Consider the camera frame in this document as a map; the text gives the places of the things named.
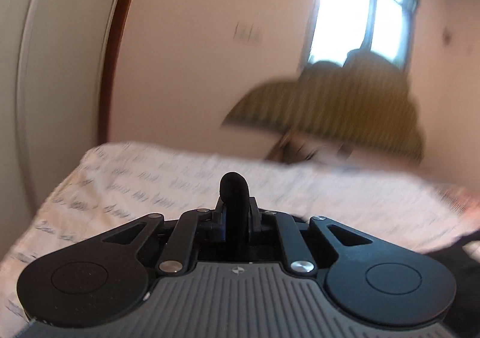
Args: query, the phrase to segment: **screw head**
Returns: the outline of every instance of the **screw head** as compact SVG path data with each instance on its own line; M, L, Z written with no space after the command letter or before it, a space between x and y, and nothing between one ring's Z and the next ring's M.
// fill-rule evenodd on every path
M291 263L290 267L294 272L309 273L315 268L315 265L307 260L296 260Z
M177 273L182 270L183 265L177 260L165 260L158 267L165 273Z

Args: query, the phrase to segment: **wooden trim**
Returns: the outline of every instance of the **wooden trim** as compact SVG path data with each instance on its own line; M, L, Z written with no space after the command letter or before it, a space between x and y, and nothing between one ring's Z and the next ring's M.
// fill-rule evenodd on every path
M106 43L98 101L98 144L106 143L109 138L113 80L115 78L120 43L122 42L123 30L125 28L125 22L127 21L130 4L131 0L117 0L110 26L109 39Z

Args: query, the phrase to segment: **bed sheet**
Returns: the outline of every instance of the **bed sheet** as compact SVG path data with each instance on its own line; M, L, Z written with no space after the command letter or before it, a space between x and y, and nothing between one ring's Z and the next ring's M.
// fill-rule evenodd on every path
M245 177L260 208L328 216L418 252L448 246L478 227L412 175L106 144L85 154L0 264L0 337L10 338L26 324L15 286L28 263L147 213L171 220L191 209L214 208L220 179L229 171Z

